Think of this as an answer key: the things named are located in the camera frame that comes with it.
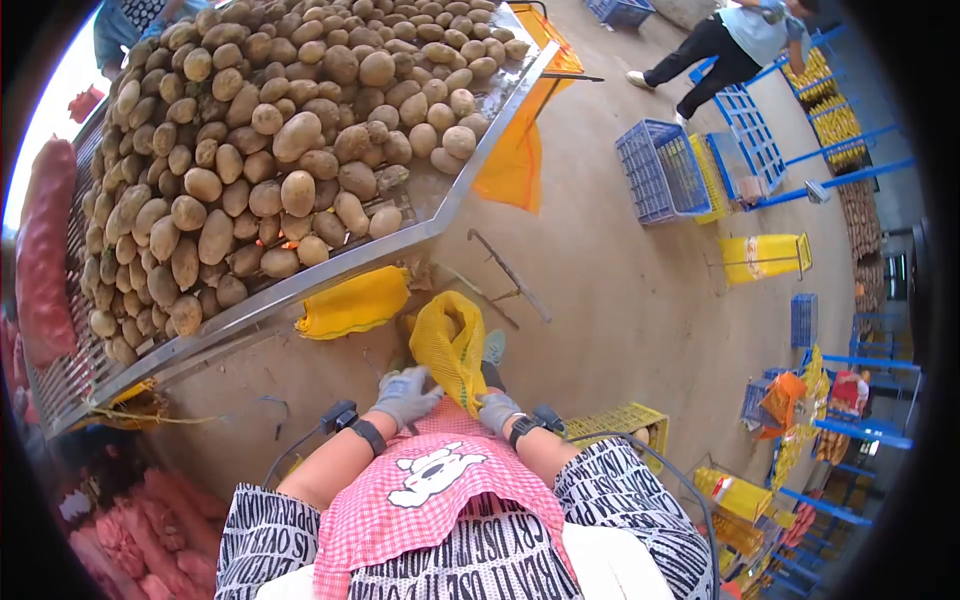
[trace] yellow mesh bag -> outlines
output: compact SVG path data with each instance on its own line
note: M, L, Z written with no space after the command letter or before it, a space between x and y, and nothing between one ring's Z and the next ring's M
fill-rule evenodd
M446 335L444 314L453 319L460 333L451 341ZM480 373L483 340L487 332L477 305L457 292L443 292L424 306L417 315L410 351L420 365L476 419L478 394L487 392Z

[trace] white sneaker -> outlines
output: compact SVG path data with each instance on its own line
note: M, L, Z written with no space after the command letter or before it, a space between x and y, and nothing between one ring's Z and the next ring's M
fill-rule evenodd
M643 89L653 89L653 87L647 83L647 80L643 79L643 71L628 71L627 81Z

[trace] blue plastic crate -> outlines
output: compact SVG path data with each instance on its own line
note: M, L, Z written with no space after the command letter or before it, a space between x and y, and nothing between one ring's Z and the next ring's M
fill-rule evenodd
M743 407L740 409L740 420L751 429L761 425L780 427L773 415L760 406L760 402L767 396L767 387L773 383L772 379L754 379L747 384L747 392L743 396Z
M601 23L639 27L656 12L646 0L587 0L590 9Z
M811 348L817 341L817 295L797 294L790 301L790 346Z
M642 224L710 212L707 187L684 128L643 119L616 140L616 151Z

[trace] wrist strap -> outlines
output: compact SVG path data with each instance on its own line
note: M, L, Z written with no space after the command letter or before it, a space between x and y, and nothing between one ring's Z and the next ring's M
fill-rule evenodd
M350 424L350 429L370 444L370 448L373 450L373 458L380 456L387 449L387 443L383 441L383 436L368 420L358 419Z

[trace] yellow plastic crate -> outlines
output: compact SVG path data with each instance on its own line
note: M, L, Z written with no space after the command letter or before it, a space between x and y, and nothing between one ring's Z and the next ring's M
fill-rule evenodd
M634 402L599 415L565 420L564 423L571 438L601 431L633 433L641 427L648 427L650 431L650 443L648 445L656 450L660 456L666 455L666 434L670 428L670 418L642 404ZM607 437L609 436L590 438L589 440L574 442L574 445L584 449L591 444L605 440ZM644 462L655 475L660 474L663 470L663 463L652 456L646 457Z
M689 140L690 148L693 149L693 157L697 161L697 168L700 169L700 175L704 179L704 186L707 188L707 196L710 200L710 212L694 217L693 220L700 225L713 223L729 215L733 212L733 208L730 199L727 198L727 190L724 187L723 179L720 177L720 168L717 167L706 139L701 134L694 133L689 137Z

